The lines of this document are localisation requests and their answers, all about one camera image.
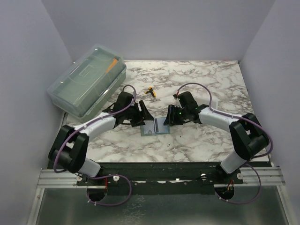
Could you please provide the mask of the green card holder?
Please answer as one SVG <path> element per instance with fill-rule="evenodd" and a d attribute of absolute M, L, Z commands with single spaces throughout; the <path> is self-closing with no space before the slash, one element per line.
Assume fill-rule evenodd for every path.
<path fill-rule="evenodd" d="M 144 121 L 140 126 L 141 136 L 154 136 L 170 134 L 170 127 L 164 125 L 165 117 L 155 118 L 154 120 Z"/>

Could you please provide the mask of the white plastic card tray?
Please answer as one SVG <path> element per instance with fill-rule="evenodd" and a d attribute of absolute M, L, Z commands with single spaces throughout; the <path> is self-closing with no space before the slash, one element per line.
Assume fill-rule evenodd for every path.
<path fill-rule="evenodd" d="M 198 105 L 209 105 L 210 100 L 206 98 L 196 97 L 195 98 Z M 218 109 L 218 101 L 212 100 L 210 106 L 214 109 Z"/>

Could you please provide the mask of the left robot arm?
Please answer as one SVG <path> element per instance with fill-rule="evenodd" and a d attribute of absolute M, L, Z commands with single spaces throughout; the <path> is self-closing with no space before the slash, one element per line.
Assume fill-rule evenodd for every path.
<path fill-rule="evenodd" d="M 154 117 L 144 102 L 141 100 L 137 103 L 135 98 L 136 96 L 123 91 L 116 102 L 97 117 L 75 127 L 62 126 L 48 155 L 54 171 L 81 173 L 88 176 L 93 185 L 101 184 L 104 174 L 100 171 L 100 164 L 87 158 L 89 142 L 102 133 L 123 125 L 126 120 L 132 127 L 143 126 L 145 121 L 153 121 Z"/>

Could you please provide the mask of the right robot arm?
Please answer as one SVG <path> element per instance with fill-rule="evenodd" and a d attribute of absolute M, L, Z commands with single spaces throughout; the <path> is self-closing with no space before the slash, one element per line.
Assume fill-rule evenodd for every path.
<path fill-rule="evenodd" d="M 270 144 L 267 134 L 252 113 L 228 116 L 210 108 L 209 105 L 198 105 L 189 91 L 179 94 L 176 98 L 180 105 L 168 106 L 165 126 L 193 122 L 211 125 L 230 133 L 234 150 L 220 163 L 215 173 L 217 181 L 222 184 L 230 181 L 234 171 Z"/>

